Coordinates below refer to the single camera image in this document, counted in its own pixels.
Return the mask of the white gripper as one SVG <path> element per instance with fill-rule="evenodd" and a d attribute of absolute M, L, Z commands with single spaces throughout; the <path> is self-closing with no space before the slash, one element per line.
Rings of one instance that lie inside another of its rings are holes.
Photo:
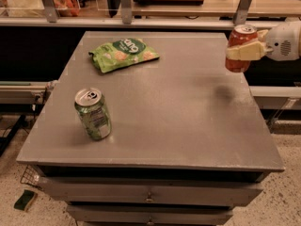
<path fill-rule="evenodd" d="M 229 47 L 226 58 L 252 61 L 267 56 L 275 61 L 300 58 L 301 22 L 288 22 L 257 32 L 258 40 Z"/>

